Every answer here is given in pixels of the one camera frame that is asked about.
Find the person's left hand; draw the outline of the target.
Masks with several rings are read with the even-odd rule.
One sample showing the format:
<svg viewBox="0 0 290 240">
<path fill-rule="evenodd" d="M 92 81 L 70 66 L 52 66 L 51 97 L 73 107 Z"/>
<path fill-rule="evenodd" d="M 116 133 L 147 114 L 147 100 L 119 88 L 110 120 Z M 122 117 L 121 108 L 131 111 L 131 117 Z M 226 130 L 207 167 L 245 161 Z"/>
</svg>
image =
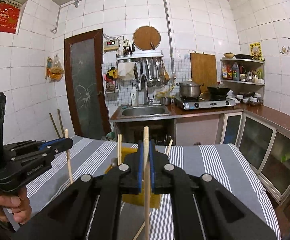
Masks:
<svg viewBox="0 0 290 240">
<path fill-rule="evenodd" d="M 27 188 L 24 186 L 19 189 L 17 194 L 0 193 L 0 221 L 9 221 L 3 208 L 12 210 L 13 218 L 17 223 L 25 224 L 31 218 L 32 208 L 27 192 Z"/>
</svg>

